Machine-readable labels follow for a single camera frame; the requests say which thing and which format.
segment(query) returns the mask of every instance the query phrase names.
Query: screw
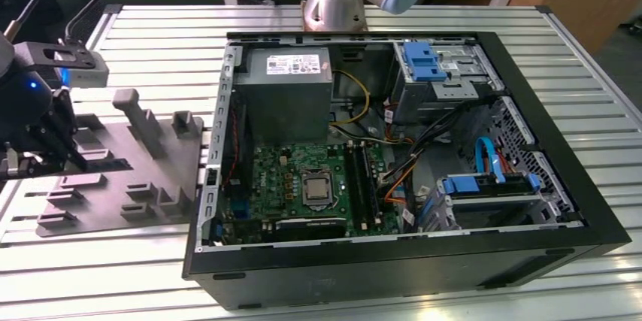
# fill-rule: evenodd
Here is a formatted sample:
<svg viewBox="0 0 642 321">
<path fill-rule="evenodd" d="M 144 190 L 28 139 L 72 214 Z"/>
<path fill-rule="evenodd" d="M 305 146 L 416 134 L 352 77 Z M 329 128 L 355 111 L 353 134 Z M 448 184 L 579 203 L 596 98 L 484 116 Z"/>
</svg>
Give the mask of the screw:
<svg viewBox="0 0 642 321">
<path fill-rule="evenodd" d="M 372 137 L 379 136 L 379 130 L 375 127 L 368 127 L 368 133 Z"/>
</svg>

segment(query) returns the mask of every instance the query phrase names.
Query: yellow cable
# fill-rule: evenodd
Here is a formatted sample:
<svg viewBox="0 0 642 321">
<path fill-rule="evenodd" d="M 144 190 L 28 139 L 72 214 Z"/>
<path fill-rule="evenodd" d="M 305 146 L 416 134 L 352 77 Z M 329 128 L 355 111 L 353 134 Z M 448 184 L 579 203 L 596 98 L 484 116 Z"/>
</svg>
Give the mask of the yellow cable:
<svg viewBox="0 0 642 321">
<path fill-rule="evenodd" d="M 363 107 L 363 111 L 355 117 L 349 118 L 348 120 L 337 120 L 336 122 L 329 122 L 329 124 L 332 126 L 339 126 L 340 124 L 347 124 L 347 123 L 353 122 L 355 120 L 361 118 L 368 113 L 369 92 L 368 92 L 365 86 L 363 85 L 363 83 L 359 81 L 359 79 L 355 78 L 353 75 L 351 75 L 351 73 L 348 73 L 347 71 L 341 71 L 339 69 L 333 70 L 332 72 L 341 73 L 344 76 L 347 76 L 347 78 L 349 78 L 359 85 L 359 87 L 363 89 L 363 93 L 365 94 L 365 106 Z"/>
</svg>

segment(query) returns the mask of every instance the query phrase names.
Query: sticker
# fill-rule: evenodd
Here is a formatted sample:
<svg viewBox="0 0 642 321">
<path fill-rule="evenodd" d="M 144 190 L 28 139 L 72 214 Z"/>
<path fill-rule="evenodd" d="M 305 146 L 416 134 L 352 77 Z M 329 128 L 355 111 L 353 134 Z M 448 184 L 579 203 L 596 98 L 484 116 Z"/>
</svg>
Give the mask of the sticker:
<svg viewBox="0 0 642 321">
<path fill-rule="evenodd" d="M 268 74 L 320 74 L 317 54 L 268 56 Z"/>
<path fill-rule="evenodd" d="M 392 118 L 393 118 L 393 112 L 389 109 L 385 109 L 385 112 L 383 112 L 383 120 L 385 123 L 392 124 Z"/>
<path fill-rule="evenodd" d="M 444 71 L 456 71 L 456 70 L 459 70 L 457 65 L 453 64 L 453 63 L 451 63 L 451 62 L 448 62 L 448 63 L 445 63 L 445 62 L 441 63 L 441 69 L 443 69 Z"/>
<path fill-rule="evenodd" d="M 401 217 L 409 225 L 413 225 L 413 215 L 407 208 L 403 209 Z"/>
<path fill-rule="evenodd" d="M 429 188 L 425 186 L 421 186 L 419 188 L 417 197 L 425 197 L 428 193 L 429 193 Z"/>
</svg>

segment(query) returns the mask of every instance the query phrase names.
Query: power supply label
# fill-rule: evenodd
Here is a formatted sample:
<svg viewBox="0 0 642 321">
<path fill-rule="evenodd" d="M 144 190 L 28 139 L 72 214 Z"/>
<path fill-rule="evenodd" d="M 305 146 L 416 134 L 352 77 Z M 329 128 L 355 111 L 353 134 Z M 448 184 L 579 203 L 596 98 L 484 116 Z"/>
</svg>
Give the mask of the power supply label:
<svg viewBox="0 0 642 321">
<path fill-rule="evenodd" d="M 317 54 L 303 56 L 268 56 L 268 75 L 320 74 L 321 64 Z"/>
</svg>

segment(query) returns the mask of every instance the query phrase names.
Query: blue led light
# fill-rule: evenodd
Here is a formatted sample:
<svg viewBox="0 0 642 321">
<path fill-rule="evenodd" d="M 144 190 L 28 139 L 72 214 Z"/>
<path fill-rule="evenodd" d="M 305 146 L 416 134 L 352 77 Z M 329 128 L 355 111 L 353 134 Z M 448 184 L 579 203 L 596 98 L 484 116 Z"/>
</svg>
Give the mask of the blue led light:
<svg viewBox="0 0 642 321">
<path fill-rule="evenodd" d="M 60 68 L 60 80 L 64 86 L 69 86 L 69 69 Z"/>
</svg>

